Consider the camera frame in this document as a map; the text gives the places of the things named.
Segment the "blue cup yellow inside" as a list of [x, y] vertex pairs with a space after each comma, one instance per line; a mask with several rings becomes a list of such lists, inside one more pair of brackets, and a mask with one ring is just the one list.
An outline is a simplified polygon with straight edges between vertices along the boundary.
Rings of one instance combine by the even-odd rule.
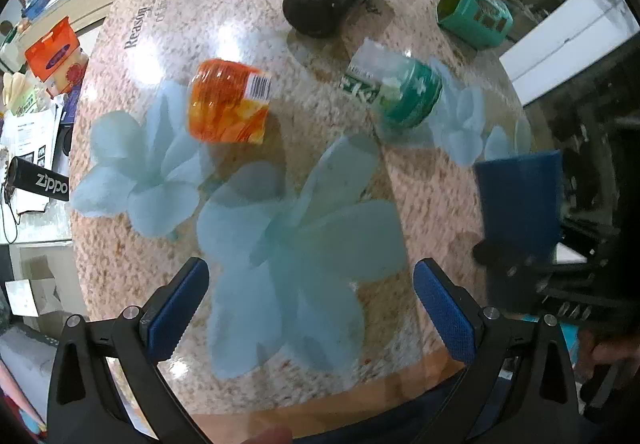
[[483, 161], [474, 173], [484, 238], [549, 261], [561, 238], [561, 153]]

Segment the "black zippo box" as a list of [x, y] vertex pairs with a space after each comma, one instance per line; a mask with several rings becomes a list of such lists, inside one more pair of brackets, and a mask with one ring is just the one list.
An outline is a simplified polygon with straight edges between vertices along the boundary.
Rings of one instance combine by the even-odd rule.
[[8, 169], [9, 186], [59, 201], [70, 200], [68, 177], [21, 157], [13, 157]]

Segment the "teal square tin box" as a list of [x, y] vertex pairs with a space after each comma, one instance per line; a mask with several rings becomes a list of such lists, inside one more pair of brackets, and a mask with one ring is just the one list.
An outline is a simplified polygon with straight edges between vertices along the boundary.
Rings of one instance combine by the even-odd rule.
[[439, 0], [437, 23], [477, 50], [499, 46], [513, 25], [503, 0]]

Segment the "orange plastic jar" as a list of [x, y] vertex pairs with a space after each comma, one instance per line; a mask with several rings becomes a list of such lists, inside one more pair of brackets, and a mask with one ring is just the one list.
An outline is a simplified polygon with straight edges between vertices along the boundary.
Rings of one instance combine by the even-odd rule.
[[190, 84], [188, 131], [201, 142], [262, 144], [271, 76], [230, 60], [200, 63]]

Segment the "orange tissue pack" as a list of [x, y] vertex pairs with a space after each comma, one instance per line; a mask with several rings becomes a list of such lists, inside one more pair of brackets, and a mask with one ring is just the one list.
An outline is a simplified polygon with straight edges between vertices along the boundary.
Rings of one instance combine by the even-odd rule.
[[67, 17], [30, 46], [25, 57], [32, 74], [43, 83], [50, 97], [80, 86], [89, 61]]

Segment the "green lidded clear jar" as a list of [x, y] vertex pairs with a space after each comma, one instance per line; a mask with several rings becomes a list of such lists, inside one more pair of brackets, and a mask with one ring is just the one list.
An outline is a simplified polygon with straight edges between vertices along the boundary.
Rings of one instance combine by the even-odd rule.
[[352, 56], [340, 87], [384, 123], [405, 130], [431, 113], [442, 92], [442, 77], [420, 60], [367, 38]]

